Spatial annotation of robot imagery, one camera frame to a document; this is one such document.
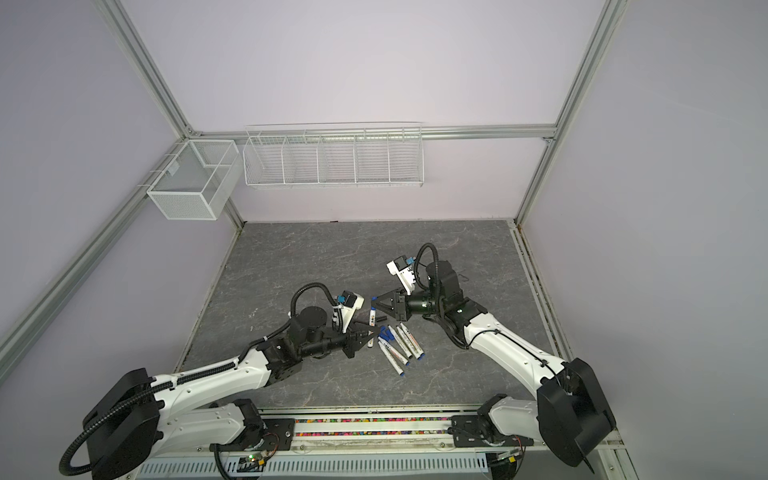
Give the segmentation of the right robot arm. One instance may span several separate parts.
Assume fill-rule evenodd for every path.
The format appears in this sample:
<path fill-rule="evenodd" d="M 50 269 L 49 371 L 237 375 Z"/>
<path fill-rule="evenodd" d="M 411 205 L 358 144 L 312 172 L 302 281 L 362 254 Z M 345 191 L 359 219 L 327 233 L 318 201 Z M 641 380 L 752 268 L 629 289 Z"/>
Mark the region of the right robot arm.
<path fill-rule="evenodd" d="M 414 315 L 437 323 L 463 350 L 474 349 L 515 377 L 535 398 L 522 404 L 506 394 L 487 400 L 468 425 L 456 423 L 460 445 L 517 446 L 540 441 L 564 464 L 577 467 L 615 429 L 615 416 L 592 367 L 580 358 L 566 361 L 505 327 L 487 308 L 466 297 L 447 261 L 427 267 L 400 256 L 387 264 L 400 286 L 372 305 L 399 323 Z"/>

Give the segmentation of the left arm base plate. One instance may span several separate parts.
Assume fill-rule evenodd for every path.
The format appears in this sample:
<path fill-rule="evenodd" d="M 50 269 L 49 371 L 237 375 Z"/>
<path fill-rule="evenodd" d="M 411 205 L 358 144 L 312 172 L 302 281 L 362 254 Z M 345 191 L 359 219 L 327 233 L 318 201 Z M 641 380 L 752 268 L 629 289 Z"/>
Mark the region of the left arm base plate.
<path fill-rule="evenodd" d="M 261 427 L 247 426 L 232 442 L 218 443 L 224 452 L 285 451 L 291 448 L 296 420 L 289 417 L 268 418 Z"/>

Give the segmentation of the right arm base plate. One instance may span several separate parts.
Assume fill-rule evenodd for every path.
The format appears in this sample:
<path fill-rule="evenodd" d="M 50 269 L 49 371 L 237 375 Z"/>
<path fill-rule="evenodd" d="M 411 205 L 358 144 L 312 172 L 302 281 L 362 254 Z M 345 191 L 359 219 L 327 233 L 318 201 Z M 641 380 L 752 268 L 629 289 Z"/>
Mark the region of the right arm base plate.
<path fill-rule="evenodd" d="M 459 448 L 530 447 L 534 440 L 525 436 L 504 435 L 489 420 L 476 414 L 450 418 L 448 433 Z"/>

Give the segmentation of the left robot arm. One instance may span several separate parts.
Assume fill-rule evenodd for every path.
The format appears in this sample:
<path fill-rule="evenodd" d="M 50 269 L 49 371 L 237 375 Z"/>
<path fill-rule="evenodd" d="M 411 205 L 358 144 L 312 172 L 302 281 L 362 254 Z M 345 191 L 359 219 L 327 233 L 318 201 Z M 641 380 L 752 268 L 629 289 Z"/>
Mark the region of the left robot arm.
<path fill-rule="evenodd" d="M 287 379 L 306 358 L 335 351 L 352 358 L 375 337 L 372 328 L 348 323 L 352 309 L 333 312 L 336 324 L 328 324 L 321 307 L 293 312 L 228 360 L 156 377 L 145 369 L 124 374 L 84 418 L 61 457 L 60 474 L 119 479 L 155 456 L 195 447 L 213 452 L 217 465 L 224 451 L 274 454 L 286 434 L 243 394 Z"/>

